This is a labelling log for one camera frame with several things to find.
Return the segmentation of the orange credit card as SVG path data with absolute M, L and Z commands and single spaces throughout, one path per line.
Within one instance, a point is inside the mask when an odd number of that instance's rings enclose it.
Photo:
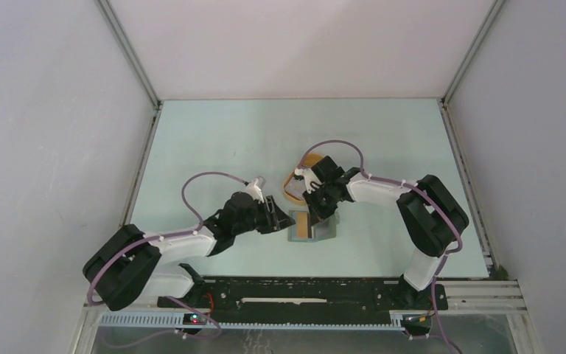
M 299 212 L 296 217 L 296 238 L 299 240 L 309 240 L 312 238 L 309 214 Z

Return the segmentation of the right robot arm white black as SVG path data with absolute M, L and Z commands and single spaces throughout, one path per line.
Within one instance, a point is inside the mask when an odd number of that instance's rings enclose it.
M 304 181 L 303 194 L 312 225 L 334 214 L 342 202 L 365 202 L 395 206 L 415 249 L 399 288 L 399 298 L 408 308 L 418 308 L 429 297 L 428 287 L 440 272 L 443 258 L 453 251 L 451 244 L 463 246 L 461 234 L 469 219 L 454 197 L 435 176 L 427 175 L 412 184 L 367 174 L 353 167 L 316 173 L 298 168 L 295 177 Z

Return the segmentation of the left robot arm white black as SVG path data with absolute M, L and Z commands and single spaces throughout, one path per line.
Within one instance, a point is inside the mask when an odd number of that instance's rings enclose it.
M 236 192 L 195 231 L 148 235 L 133 224 L 122 226 L 83 266 L 83 276 L 98 303 L 112 311 L 143 296 L 173 296 L 194 307 L 202 301 L 203 286 L 187 258 L 212 257 L 233 246 L 238 235 L 267 235 L 295 223 L 273 196 L 259 200 Z

